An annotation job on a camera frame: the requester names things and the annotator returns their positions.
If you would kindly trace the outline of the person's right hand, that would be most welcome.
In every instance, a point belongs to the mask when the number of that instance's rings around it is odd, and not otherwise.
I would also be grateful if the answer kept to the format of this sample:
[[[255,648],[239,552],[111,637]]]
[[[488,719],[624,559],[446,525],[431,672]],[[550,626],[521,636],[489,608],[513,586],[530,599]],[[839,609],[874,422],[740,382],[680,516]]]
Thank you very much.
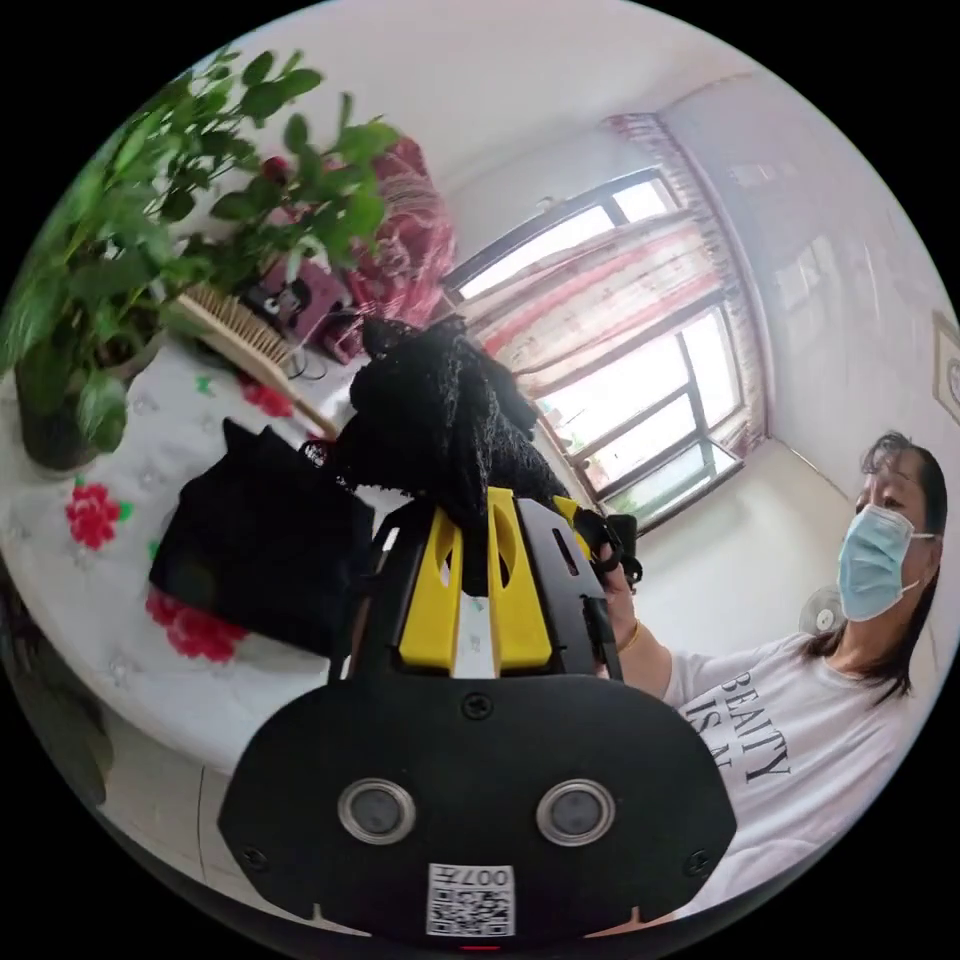
[[[604,574],[604,591],[616,650],[622,654],[636,642],[640,623],[634,608],[632,587],[621,564]]]

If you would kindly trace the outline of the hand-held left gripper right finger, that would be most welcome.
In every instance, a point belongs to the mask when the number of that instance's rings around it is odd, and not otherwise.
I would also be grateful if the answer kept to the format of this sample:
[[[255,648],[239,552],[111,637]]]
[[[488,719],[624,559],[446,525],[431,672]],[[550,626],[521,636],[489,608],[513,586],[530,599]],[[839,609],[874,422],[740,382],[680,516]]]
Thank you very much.
[[[552,655],[531,563],[513,493],[487,492],[487,597],[497,670],[540,670]]]

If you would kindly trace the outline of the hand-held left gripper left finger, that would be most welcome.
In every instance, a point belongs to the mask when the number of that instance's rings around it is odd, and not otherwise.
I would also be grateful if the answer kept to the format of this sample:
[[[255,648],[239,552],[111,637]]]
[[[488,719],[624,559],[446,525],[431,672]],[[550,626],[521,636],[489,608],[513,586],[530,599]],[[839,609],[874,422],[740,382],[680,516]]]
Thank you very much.
[[[455,665],[463,575],[463,535],[448,517],[432,520],[398,652],[408,667]]]

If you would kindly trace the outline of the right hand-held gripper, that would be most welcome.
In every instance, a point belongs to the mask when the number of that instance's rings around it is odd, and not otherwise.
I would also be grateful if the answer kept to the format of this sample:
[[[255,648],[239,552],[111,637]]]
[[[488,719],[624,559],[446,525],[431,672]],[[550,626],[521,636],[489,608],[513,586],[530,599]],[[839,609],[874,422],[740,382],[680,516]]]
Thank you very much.
[[[604,517],[565,496],[554,496],[556,511],[566,520],[586,557],[596,557],[596,571],[605,577],[619,572],[635,593],[644,571],[637,557],[638,522],[628,514]]]

